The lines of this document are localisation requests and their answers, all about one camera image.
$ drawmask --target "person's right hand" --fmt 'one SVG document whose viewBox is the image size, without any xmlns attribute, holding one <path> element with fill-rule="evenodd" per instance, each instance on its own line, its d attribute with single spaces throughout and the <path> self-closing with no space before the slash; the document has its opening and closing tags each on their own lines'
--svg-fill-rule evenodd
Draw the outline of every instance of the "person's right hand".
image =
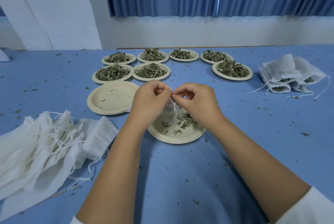
<svg viewBox="0 0 334 224">
<path fill-rule="evenodd" d="M 225 118 L 213 88 L 207 85 L 185 83 L 173 91 L 172 99 L 208 130 Z"/>
</svg>

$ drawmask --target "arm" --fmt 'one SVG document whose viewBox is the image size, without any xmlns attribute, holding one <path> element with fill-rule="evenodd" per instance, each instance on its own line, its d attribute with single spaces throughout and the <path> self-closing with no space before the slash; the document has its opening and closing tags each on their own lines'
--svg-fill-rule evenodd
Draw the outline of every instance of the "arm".
<svg viewBox="0 0 334 224">
<path fill-rule="evenodd" d="M 224 147 L 271 223 L 308 192 L 307 183 L 224 117 L 211 87 L 186 83 L 172 98 Z"/>
<path fill-rule="evenodd" d="M 140 160 L 140 142 L 146 128 L 161 114 L 172 91 L 149 81 L 135 94 L 131 112 L 77 214 L 85 224 L 133 223 Z"/>
</svg>

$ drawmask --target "person's left hand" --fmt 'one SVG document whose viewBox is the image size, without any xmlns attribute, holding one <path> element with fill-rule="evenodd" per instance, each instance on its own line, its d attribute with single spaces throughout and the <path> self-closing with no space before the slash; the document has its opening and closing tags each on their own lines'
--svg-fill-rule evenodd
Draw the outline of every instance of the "person's left hand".
<svg viewBox="0 0 334 224">
<path fill-rule="evenodd" d="M 129 119 L 147 129 L 161 114 L 171 95 L 171 88 L 161 81 L 145 83 L 135 93 Z"/>
</svg>

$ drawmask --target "forearm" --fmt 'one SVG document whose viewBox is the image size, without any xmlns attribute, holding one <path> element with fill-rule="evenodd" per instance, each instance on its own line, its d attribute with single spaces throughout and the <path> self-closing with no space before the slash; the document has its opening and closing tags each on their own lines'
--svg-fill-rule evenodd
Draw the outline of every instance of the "forearm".
<svg viewBox="0 0 334 224">
<path fill-rule="evenodd" d="M 298 202 L 310 186 L 223 116 L 211 129 L 271 223 Z"/>
<path fill-rule="evenodd" d="M 128 118 L 77 214 L 84 224 L 133 223 L 144 129 Z"/>
</svg>

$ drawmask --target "empty paper plate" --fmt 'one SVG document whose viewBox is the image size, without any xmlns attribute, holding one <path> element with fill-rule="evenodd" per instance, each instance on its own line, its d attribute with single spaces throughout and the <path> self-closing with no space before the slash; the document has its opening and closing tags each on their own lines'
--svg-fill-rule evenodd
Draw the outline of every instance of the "empty paper plate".
<svg viewBox="0 0 334 224">
<path fill-rule="evenodd" d="M 181 49 L 181 51 L 190 52 L 190 55 L 192 56 L 192 58 L 190 58 L 190 59 L 188 59 L 188 60 L 186 60 L 186 59 L 184 59 L 184 58 L 175 58 L 175 57 L 173 57 L 173 56 L 171 55 L 171 53 L 172 53 L 173 51 L 171 51 L 171 52 L 169 53 L 169 57 L 172 58 L 173 60 L 176 60 L 176 61 L 193 61 L 193 60 L 196 60 L 196 59 L 199 58 L 198 53 L 195 52 L 195 51 L 187 50 L 187 49 Z"/>
<path fill-rule="evenodd" d="M 233 60 L 233 57 L 230 55 L 230 54 L 227 54 L 227 53 L 225 53 L 226 54 L 226 58 L 228 59 L 228 60 Z M 203 53 L 201 54 L 201 59 L 203 60 L 203 61 L 205 61 L 205 62 L 208 62 L 208 63 L 210 63 L 210 64 L 214 64 L 214 63 L 216 63 L 215 61 L 211 61 L 211 60 L 207 60 L 207 59 L 205 59 L 205 58 L 203 58 Z"/>
<path fill-rule="evenodd" d="M 137 66 L 134 67 L 135 72 L 133 73 L 133 77 L 136 78 L 137 80 L 141 80 L 141 81 L 150 81 L 150 80 L 162 80 L 163 78 L 166 78 L 169 74 L 170 74 L 170 69 L 168 66 L 166 66 L 165 64 L 161 64 L 161 63 L 156 63 L 162 70 L 165 70 L 166 73 L 160 77 L 156 77 L 156 78 L 143 78 L 143 77 L 139 77 L 138 75 L 136 75 L 136 71 L 142 69 L 144 66 L 150 65 L 152 64 L 150 63 L 143 63 L 143 64 L 139 64 Z"/>
<path fill-rule="evenodd" d="M 102 80 L 99 80 L 98 78 L 96 78 L 96 73 L 97 73 L 98 71 L 95 71 L 95 73 L 94 73 L 93 76 L 92 76 L 92 80 L 93 80 L 94 82 L 96 82 L 96 83 L 106 84 L 106 83 L 108 83 L 108 82 L 125 81 L 126 79 L 130 78 L 130 77 L 133 75 L 134 70 L 133 70 L 133 67 L 132 67 L 132 66 L 129 66 L 129 65 L 120 65 L 120 66 L 121 66 L 121 67 L 124 67 L 125 69 L 128 69 L 130 72 L 129 72 L 129 74 L 123 76 L 123 77 L 120 78 L 119 80 L 114 80 L 114 81 L 102 81 Z"/>
<path fill-rule="evenodd" d="M 126 65 L 126 64 L 130 64 L 132 63 L 133 61 L 135 61 L 137 59 L 136 56 L 134 56 L 133 54 L 130 54 L 130 53 L 126 53 L 125 55 L 128 55 L 131 59 L 129 61 L 126 61 L 126 62 L 119 62 L 118 64 L 119 65 Z M 115 63 L 110 63 L 110 62 L 106 62 L 106 59 L 109 58 L 109 55 L 108 56 L 105 56 L 102 58 L 101 62 L 105 65 L 115 65 Z"/>
<path fill-rule="evenodd" d="M 177 118 L 175 118 L 174 123 L 165 126 L 164 123 L 169 123 L 174 116 L 174 112 L 163 112 L 149 127 L 148 131 L 155 138 L 161 140 L 162 142 L 167 142 L 171 144 L 183 144 L 192 142 L 203 135 L 205 129 L 198 123 L 190 123 L 189 127 L 184 129 L 181 126 L 186 122 L 186 120 L 181 120 L 187 111 L 181 109 L 177 113 Z"/>
<path fill-rule="evenodd" d="M 215 72 L 215 74 L 217 74 L 217 75 L 219 75 L 219 76 L 221 76 L 221 77 L 223 77 L 225 79 L 234 80 L 234 81 L 244 81 L 244 80 L 249 80 L 253 76 L 253 72 L 252 72 L 252 70 L 248 66 L 245 66 L 245 65 L 243 65 L 241 63 L 238 63 L 238 62 L 236 62 L 236 64 L 240 64 L 240 65 L 242 65 L 244 68 L 246 68 L 248 70 L 248 75 L 245 76 L 245 77 L 231 77 L 231 76 L 227 76 L 227 75 L 222 74 L 221 72 L 219 72 L 217 70 L 217 67 L 218 67 L 218 65 L 220 63 L 221 63 L 221 61 L 214 63 L 212 65 L 212 70 Z"/>
<path fill-rule="evenodd" d="M 127 111 L 133 102 L 138 85 L 132 82 L 110 82 L 94 89 L 87 98 L 92 112 L 115 115 Z"/>
<path fill-rule="evenodd" d="M 138 56 L 137 56 L 137 59 L 140 61 L 140 62 L 144 62 L 144 63 L 162 63 L 162 62 L 165 62 L 169 59 L 169 56 L 167 53 L 164 53 L 162 51 L 158 51 L 161 55 L 163 55 L 165 58 L 163 60 L 159 60 L 159 61 L 147 61 L 147 60 L 143 60 L 141 58 L 141 56 L 144 54 L 144 53 L 139 53 Z"/>
</svg>

